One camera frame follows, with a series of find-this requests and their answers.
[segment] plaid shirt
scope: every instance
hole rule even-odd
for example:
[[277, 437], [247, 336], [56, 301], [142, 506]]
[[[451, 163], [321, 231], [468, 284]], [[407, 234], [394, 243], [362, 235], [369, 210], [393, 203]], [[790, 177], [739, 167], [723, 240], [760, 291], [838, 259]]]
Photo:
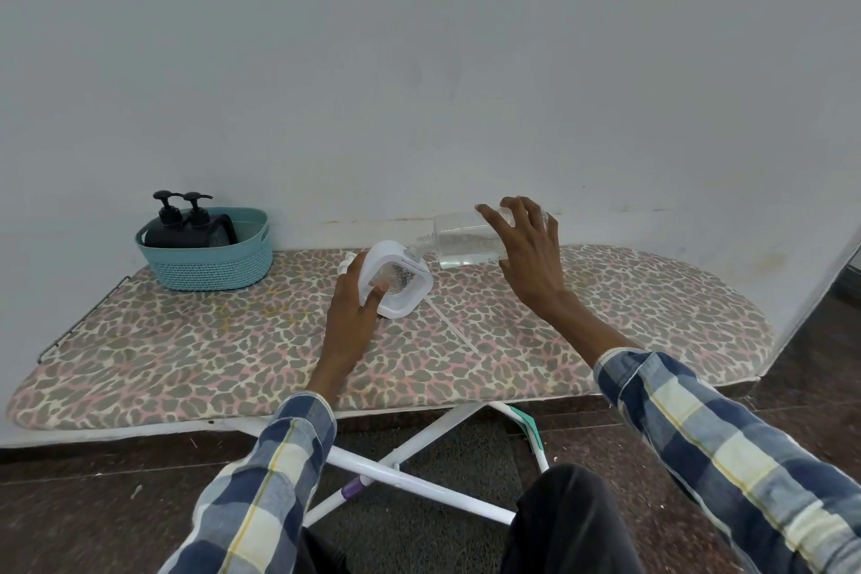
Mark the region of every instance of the plaid shirt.
[[[594, 376], [754, 572], [861, 572], [861, 488], [662, 352], [620, 348]], [[288, 574], [335, 437], [328, 404], [288, 398], [248, 457], [204, 490], [169, 574]]]

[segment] person's left hand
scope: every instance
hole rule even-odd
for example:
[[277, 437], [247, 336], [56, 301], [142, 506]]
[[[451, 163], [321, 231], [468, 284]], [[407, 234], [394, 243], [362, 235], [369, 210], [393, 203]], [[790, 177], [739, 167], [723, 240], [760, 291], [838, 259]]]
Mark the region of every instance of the person's left hand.
[[365, 305], [359, 303], [359, 271], [367, 252], [360, 253], [338, 277], [326, 316], [326, 338], [307, 390], [326, 398], [334, 408], [347, 375], [368, 349], [374, 335], [376, 311], [388, 290], [388, 282], [374, 287]]

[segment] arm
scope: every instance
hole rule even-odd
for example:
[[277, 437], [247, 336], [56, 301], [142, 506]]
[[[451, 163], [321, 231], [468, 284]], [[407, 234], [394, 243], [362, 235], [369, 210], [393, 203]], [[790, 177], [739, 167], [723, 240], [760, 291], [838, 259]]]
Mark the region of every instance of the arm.
[[338, 279], [307, 389], [288, 397], [252, 452], [225, 466], [200, 493], [191, 535], [163, 574], [292, 571], [305, 508], [335, 440], [331, 407], [370, 343], [387, 288], [375, 287], [360, 307], [364, 258], [359, 254]]
[[479, 212], [508, 252], [503, 274], [518, 297], [594, 369], [609, 402], [749, 570], [861, 571], [861, 487], [782, 431], [732, 402], [662, 352], [648, 352], [598, 320], [565, 290], [556, 221], [530, 199], [503, 199], [511, 228]]

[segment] transparent bottle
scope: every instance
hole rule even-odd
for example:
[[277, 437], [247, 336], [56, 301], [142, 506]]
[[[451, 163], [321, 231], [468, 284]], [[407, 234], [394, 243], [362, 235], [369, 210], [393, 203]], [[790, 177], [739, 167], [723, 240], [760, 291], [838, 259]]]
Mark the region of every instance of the transparent bottle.
[[[514, 226], [510, 209], [497, 209], [502, 218]], [[547, 213], [542, 211], [547, 224]], [[433, 219], [433, 234], [421, 236], [406, 251], [411, 259], [418, 260], [427, 253], [436, 254], [442, 268], [489, 263], [505, 258], [505, 245], [500, 236], [487, 224], [478, 211], [442, 214]]]

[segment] plastic basket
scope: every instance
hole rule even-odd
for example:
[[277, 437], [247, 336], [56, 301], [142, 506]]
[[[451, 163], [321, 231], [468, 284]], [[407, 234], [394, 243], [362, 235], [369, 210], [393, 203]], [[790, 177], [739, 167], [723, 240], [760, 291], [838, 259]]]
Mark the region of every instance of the plastic basket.
[[135, 242], [156, 279], [172, 291], [230, 291], [260, 281], [272, 266], [266, 212], [250, 207], [207, 207], [207, 211], [212, 217], [227, 214], [239, 243], [221, 248], [148, 248], [143, 235], [159, 225], [155, 218], [135, 234]]

